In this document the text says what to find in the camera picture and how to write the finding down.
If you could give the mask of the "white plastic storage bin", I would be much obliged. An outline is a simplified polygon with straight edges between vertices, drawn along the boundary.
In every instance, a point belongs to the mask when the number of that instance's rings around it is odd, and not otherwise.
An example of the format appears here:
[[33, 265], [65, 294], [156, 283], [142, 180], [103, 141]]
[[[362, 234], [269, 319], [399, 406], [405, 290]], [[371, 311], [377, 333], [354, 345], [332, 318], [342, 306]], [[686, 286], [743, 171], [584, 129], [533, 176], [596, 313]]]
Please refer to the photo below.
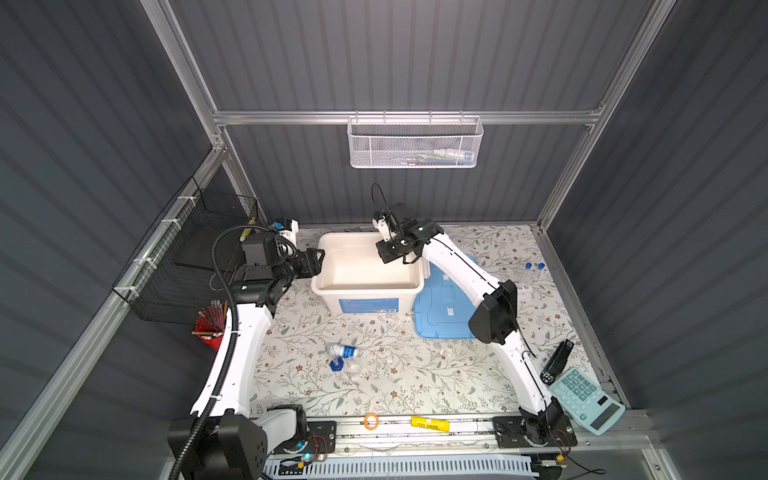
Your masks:
[[423, 259], [385, 264], [376, 248], [380, 239], [377, 232], [327, 233], [319, 239], [324, 259], [311, 288], [332, 314], [405, 314], [413, 310], [430, 267]]

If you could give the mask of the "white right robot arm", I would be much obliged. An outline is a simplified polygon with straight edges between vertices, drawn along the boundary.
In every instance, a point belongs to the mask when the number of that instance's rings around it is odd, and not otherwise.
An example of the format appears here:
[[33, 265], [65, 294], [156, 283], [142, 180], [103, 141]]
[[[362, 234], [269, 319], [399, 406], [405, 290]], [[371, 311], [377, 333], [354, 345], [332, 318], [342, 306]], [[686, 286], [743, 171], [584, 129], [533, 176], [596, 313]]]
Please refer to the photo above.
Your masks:
[[486, 272], [440, 225], [430, 219], [416, 219], [401, 203], [376, 211], [372, 224], [382, 236], [376, 248], [384, 263], [400, 260], [411, 264], [424, 259], [447, 274], [472, 301], [475, 311], [468, 321], [469, 329], [498, 357], [519, 402], [526, 441], [561, 449], [576, 445], [570, 420], [540, 379], [534, 354], [521, 333], [516, 284]]

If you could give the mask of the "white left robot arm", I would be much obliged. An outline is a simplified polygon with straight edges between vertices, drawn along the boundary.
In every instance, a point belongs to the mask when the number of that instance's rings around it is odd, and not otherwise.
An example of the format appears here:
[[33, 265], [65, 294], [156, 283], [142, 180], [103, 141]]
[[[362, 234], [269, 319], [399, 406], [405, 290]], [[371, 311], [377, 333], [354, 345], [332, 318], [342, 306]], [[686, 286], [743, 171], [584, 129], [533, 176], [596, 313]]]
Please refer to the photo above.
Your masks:
[[325, 253], [296, 246], [296, 220], [277, 218], [268, 227], [235, 226], [219, 240], [248, 231], [240, 243], [244, 263], [224, 281], [225, 329], [219, 350], [188, 416], [171, 423], [171, 479], [263, 479], [270, 453], [302, 447], [310, 435], [298, 404], [252, 416], [252, 374], [280, 299], [297, 279], [317, 276]]

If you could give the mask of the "blue base graduated cylinder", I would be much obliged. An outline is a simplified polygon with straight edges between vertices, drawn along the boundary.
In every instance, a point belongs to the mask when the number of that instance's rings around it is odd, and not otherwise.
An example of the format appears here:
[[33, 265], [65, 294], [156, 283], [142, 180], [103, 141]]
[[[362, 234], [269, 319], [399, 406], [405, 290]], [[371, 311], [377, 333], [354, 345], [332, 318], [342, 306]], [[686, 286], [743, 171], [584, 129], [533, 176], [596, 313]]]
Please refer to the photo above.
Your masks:
[[357, 357], [336, 357], [330, 360], [329, 367], [334, 373], [344, 373], [350, 377], [361, 373], [361, 360]]

